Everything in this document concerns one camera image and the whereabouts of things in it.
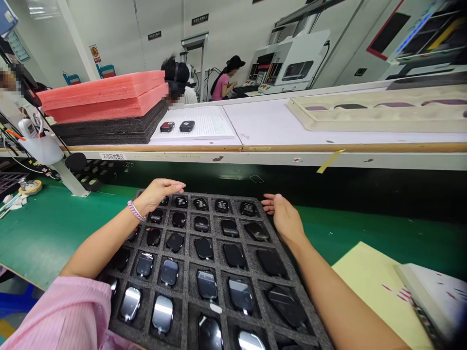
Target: black hair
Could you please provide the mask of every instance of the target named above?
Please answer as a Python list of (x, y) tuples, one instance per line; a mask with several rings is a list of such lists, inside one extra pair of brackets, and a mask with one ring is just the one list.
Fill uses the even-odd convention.
[[(166, 58), (162, 63), (161, 70), (165, 71), (165, 79), (166, 80), (174, 80), (175, 77), (175, 66), (177, 63), (175, 62), (175, 54), (171, 55), (170, 57)], [(179, 70), (177, 72), (177, 81), (182, 84), (186, 84), (186, 82), (190, 79), (190, 70), (183, 62), (179, 62)]]

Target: woman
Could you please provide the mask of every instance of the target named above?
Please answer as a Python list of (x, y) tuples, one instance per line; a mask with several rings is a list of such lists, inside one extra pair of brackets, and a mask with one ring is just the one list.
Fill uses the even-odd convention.
[(229, 84), (229, 78), (233, 77), (240, 67), (243, 67), (245, 62), (240, 59), (237, 55), (227, 61), (227, 66), (219, 74), (217, 79), (214, 81), (213, 87), (211, 88), (211, 95), (213, 101), (220, 101), (228, 99), (227, 95), (237, 85), (237, 81)]
[[(183, 193), (184, 187), (169, 179), (152, 181), (134, 202), (88, 237), (0, 349), (136, 349), (108, 330), (110, 286), (94, 279), (140, 223), (136, 213), (146, 216), (165, 196)], [(336, 349), (410, 350), (314, 249), (298, 211), (280, 194), (265, 197), (264, 210), (274, 215), (279, 236), (297, 260)]]

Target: hand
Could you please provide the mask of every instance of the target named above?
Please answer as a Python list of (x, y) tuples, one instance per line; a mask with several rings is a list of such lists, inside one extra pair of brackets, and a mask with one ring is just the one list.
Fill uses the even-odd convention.
[(186, 185), (183, 182), (169, 179), (155, 179), (138, 198), (133, 201), (135, 208), (142, 216), (156, 210), (159, 203), (170, 194), (183, 193)]
[(281, 194), (265, 194), (267, 199), (261, 201), (268, 215), (274, 215), (274, 225), (284, 242), (290, 245), (308, 243), (302, 220), (298, 211)]

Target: purple bracelet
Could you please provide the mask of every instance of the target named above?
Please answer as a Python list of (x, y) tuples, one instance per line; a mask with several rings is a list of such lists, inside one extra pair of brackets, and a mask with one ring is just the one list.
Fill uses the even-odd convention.
[(146, 217), (141, 216), (141, 214), (136, 210), (135, 206), (133, 205), (133, 201), (128, 201), (128, 207), (130, 208), (131, 212), (135, 214), (135, 216), (140, 219), (141, 221), (145, 221)]

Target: yellow tape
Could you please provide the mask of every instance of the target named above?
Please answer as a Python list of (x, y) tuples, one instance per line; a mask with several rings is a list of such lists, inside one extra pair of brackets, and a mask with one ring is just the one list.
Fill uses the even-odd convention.
[(326, 163), (324, 163), (321, 168), (318, 169), (317, 173), (324, 173), (324, 171), (326, 170), (326, 168), (331, 165), (336, 159), (337, 157), (339, 156), (339, 154), (341, 154), (343, 151), (345, 151), (344, 149), (343, 150), (340, 150), (340, 151), (335, 151), (334, 154), (332, 156), (329, 157), (329, 159), (326, 161)]

